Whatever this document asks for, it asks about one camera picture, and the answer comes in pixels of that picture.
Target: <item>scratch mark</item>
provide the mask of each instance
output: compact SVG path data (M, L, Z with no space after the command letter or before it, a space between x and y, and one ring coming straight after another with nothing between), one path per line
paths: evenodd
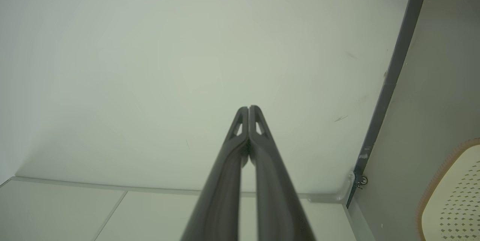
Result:
M349 57L353 58L353 59L358 59L358 57L354 56L352 53L350 52L345 52L346 55L348 55Z
M346 118L346 117L347 117L347 116L340 117L340 118L338 118L337 120L333 121L333 123L335 123L335 122L337 122L337 121L340 121L340 120L342 120L342 119L344 119L344 118Z

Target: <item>brown rim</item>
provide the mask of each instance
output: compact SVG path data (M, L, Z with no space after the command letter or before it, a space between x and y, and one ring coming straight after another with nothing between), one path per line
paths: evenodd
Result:
M430 181L430 184L427 186L427 189L423 193L420 203L418 204L417 213L415 214L418 233L420 234L420 238L422 241L426 241L425 236L423 235L423 228L421 225L422 215L425 210L425 207L427 206L428 201L430 200L430 197L435 191L435 188L437 188L438 184L440 183L444 175L447 173L450 167L455 163L455 161L461 156L461 154L463 154L463 152L465 152L470 147L474 147L475 145L479 145L479 144L480 144L480 138L475 138L475 139L471 139L466 142L463 142L461 145L456 147L455 150L448 156L448 158L440 166L437 173L433 176L432 180Z

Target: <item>scuff mark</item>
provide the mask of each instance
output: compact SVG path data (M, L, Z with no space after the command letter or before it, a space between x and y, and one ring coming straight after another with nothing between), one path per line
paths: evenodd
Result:
M346 55L348 55L349 57L351 57L351 58L353 58L353 59L358 59L358 57L354 56L352 53L350 53L350 52L348 52L348 51L345 52L345 53L346 53Z
M337 122L337 121L340 121L340 120L342 120L342 119L344 119L344 118L346 118L346 117L347 117L347 116L340 117L340 118L338 118L337 120L333 121L333 123L335 123L335 122Z

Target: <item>white panel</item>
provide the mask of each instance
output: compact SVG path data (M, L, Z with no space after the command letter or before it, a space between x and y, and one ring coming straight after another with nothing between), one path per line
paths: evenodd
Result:
M406 4L0 0L1 174L199 190L257 104L297 192L334 193Z
M122 193L9 181L0 188L0 240L90 241Z
M179 240L197 196L128 192L96 241ZM300 200L318 240L355 241L340 204ZM240 202L240 240L257 240L257 200Z

